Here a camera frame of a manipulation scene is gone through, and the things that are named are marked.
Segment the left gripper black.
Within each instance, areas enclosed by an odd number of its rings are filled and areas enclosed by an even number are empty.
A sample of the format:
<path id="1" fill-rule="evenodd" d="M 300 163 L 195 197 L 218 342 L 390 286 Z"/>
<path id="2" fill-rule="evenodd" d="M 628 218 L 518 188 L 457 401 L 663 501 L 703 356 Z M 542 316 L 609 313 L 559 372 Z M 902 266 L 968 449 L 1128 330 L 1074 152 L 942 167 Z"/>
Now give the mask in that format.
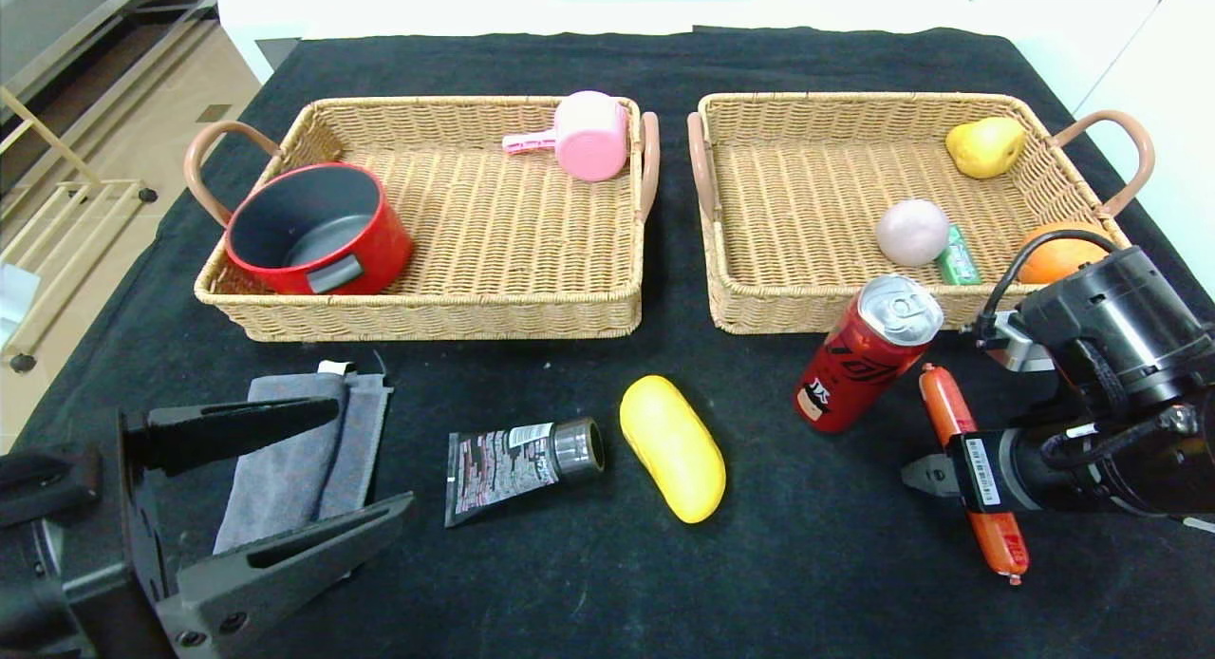
<path id="1" fill-rule="evenodd" d="M 168 582 L 149 474 L 337 419 L 334 398 L 119 413 L 98 440 L 2 456 L 5 658 L 234 658 L 400 536 L 413 492 L 211 554 Z"/>

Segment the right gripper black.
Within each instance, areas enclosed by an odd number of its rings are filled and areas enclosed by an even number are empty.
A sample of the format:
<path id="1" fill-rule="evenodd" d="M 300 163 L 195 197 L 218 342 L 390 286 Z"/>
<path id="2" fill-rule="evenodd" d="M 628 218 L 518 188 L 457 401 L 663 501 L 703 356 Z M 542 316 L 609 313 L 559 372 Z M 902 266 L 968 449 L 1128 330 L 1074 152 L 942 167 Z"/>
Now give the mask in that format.
<path id="1" fill-rule="evenodd" d="M 933 496 L 961 499 L 963 507 L 994 516 L 1004 512 L 1079 512 L 1086 507 L 1089 479 L 1057 469 L 1041 447 L 1053 436 L 1087 447 L 1090 428 L 1004 428 L 954 435 L 945 454 L 929 454 L 900 469 L 903 485 Z"/>

